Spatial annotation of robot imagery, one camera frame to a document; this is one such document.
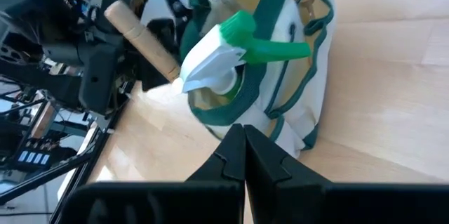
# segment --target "tool bag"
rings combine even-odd
[[[231,100],[206,88],[190,91],[192,113],[217,138],[223,138],[232,124],[251,124],[294,157],[314,146],[335,29],[334,0],[302,4],[302,0],[191,0],[194,16],[182,36],[181,57],[213,25],[241,9],[253,14],[255,38],[307,42],[312,50],[310,58],[241,66],[237,69],[243,77],[241,88]]]

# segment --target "black cable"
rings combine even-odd
[[[42,213],[39,213],[39,212],[36,212],[36,213],[33,213],[33,212],[30,212],[30,213],[3,213],[3,214],[0,214],[0,217],[11,217],[11,216],[28,216],[28,215],[52,215],[53,213],[44,213],[44,212],[42,212]]]

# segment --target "green spray nozzle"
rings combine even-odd
[[[309,44],[276,42],[256,39],[253,36],[256,23],[251,14],[238,11],[220,24],[222,38],[231,46],[246,50],[241,58],[249,64],[276,62],[306,58],[311,55]]]

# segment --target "wooden dowel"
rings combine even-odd
[[[122,1],[116,1],[105,11],[105,17],[160,72],[173,82],[179,77],[180,66],[157,38],[142,24]]]

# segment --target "wooden floor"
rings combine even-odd
[[[336,0],[316,147],[334,181],[448,183],[449,0]],[[91,176],[183,180],[218,142],[167,86],[133,94]]]

